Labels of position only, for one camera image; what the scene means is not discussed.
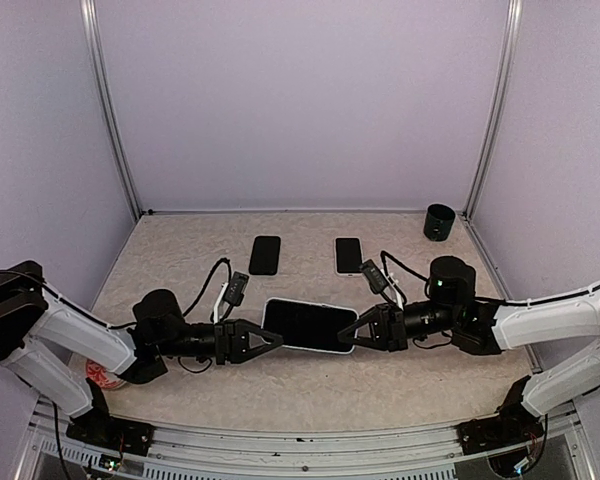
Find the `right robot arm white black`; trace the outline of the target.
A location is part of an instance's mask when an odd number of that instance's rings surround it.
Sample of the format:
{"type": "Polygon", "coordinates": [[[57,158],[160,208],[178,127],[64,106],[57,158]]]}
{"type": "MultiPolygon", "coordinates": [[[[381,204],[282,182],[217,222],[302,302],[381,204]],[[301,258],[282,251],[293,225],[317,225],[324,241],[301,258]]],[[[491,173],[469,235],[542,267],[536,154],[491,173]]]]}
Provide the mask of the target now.
{"type": "Polygon", "coordinates": [[[475,293],[476,271],[455,256],[435,258],[425,281],[426,300],[385,300],[341,330],[341,342],[379,351],[447,332],[453,346],[475,356],[499,355],[531,344],[575,337],[591,343],[540,374],[512,385],[491,423],[503,444],[515,442],[554,407],[600,387],[600,281],[554,297],[505,301],[475,293]]]}

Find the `black phone case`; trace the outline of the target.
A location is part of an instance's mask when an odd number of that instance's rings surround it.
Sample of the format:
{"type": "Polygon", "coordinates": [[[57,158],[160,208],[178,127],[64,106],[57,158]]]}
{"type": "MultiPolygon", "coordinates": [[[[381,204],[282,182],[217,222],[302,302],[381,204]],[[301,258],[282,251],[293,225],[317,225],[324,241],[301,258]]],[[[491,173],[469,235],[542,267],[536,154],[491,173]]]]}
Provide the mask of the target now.
{"type": "Polygon", "coordinates": [[[260,235],[254,239],[249,261],[249,274],[274,276],[278,273],[281,238],[260,235]]]}

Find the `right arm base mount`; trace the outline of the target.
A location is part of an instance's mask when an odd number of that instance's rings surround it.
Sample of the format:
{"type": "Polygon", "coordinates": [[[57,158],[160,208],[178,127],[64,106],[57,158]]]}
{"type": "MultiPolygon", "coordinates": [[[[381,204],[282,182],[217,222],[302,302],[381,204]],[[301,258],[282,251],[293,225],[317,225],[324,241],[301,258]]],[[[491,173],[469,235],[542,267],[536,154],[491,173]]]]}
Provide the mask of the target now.
{"type": "Polygon", "coordinates": [[[530,441],[544,435],[534,417],[492,416],[462,422],[456,427],[464,455],[473,455],[530,441]]]}

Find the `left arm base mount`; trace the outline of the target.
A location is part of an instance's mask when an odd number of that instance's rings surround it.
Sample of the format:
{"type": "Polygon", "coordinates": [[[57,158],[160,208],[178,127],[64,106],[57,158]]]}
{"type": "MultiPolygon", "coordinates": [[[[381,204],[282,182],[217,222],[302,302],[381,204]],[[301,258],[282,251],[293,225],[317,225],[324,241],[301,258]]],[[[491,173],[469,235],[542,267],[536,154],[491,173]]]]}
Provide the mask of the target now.
{"type": "Polygon", "coordinates": [[[70,423],[66,435],[88,445],[145,457],[154,431],[151,424],[112,417],[104,424],[92,423],[88,427],[70,423]]]}

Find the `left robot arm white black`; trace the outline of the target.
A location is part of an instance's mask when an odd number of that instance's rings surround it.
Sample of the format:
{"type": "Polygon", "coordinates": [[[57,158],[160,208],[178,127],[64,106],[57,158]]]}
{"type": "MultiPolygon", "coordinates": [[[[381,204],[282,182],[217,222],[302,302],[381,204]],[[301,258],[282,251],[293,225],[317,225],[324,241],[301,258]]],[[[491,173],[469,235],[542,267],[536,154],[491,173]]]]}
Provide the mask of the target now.
{"type": "Polygon", "coordinates": [[[166,374],[167,357],[242,364],[283,343],[280,335],[242,319],[191,324],[167,289],[149,292],[132,312],[128,325],[106,323],[53,289],[35,261],[0,270],[0,365],[54,402],[79,432],[107,445],[119,436],[120,424],[102,389],[76,376],[49,343],[134,385],[166,374]]]}

